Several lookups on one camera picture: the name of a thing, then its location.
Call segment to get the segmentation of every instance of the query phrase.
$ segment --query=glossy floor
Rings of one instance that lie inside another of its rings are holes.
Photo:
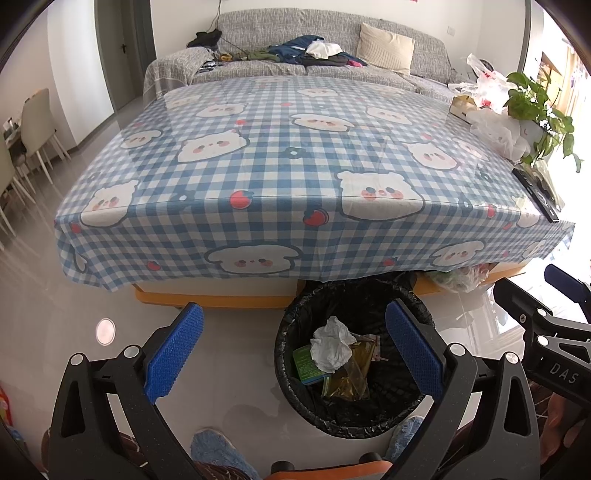
[[[7,208],[18,237],[0,231],[6,247],[0,252],[0,384],[10,397],[15,427],[35,459],[69,357],[80,351],[90,359],[110,358],[130,343],[142,344],[177,315],[173,308],[137,302],[131,288],[108,293],[70,282],[61,271],[55,246],[53,215],[61,199],[140,109],[141,102],[136,101],[104,125],[73,155],[71,164],[56,162],[50,172],[55,185],[37,173],[37,205],[25,209],[18,198],[11,198]],[[521,352],[519,327],[491,302],[486,290],[432,295],[424,301],[446,341],[461,342],[481,356]],[[206,327],[196,350],[170,395],[158,401],[186,449],[196,430],[215,427],[261,475],[280,459],[297,468],[316,468],[355,462],[368,451],[385,452],[389,434],[371,440],[333,438],[306,423],[286,402],[273,365],[281,311],[207,310],[205,314]],[[106,347],[95,338],[95,327],[104,317],[116,324],[115,340]],[[467,418],[477,403],[475,397]],[[426,400],[420,411],[424,413],[428,405]],[[121,407],[114,402],[114,408],[120,428],[128,431]]]

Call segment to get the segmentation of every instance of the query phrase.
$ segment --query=cream pillow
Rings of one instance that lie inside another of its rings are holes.
[[[361,24],[361,41],[357,56],[371,65],[410,74],[413,61],[414,39],[397,33],[380,30],[367,23]]]

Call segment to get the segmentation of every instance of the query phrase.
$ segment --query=cable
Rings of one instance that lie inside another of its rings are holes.
[[[215,22],[216,28],[217,28],[218,22],[220,20],[220,11],[221,10],[222,10],[222,0],[219,0],[219,2],[217,4],[217,13],[216,13],[216,16],[213,17],[212,23],[209,25],[209,28],[207,29],[208,32],[212,29],[214,22]]]

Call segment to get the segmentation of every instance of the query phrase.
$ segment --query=door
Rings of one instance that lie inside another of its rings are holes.
[[[100,60],[115,110],[120,110],[136,97],[128,59],[134,51],[133,46],[125,42],[122,1],[95,0]]]

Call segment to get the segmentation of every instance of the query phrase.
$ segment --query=black bag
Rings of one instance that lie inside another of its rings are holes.
[[[197,38],[187,43],[187,48],[208,47],[212,50],[217,48],[217,42],[222,38],[222,31],[217,28],[212,32],[197,32]]]
[[[333,281],[304,289],[285,310],[275,340],[275,374],[287,401],[309,423],[329,435],[366,439],[404,420],[421,402],[420,393],[385,324],[388,304],[401,299],[419,322],[434,325],[431,314],[412,292],[409,273],[388,273],[358,280]],[[351,332],[381,338],[381,356],[368,372],[369,398],[323,398],[322,383],[300,382],[294,350],[308,345],[318,327],[335,315]]]

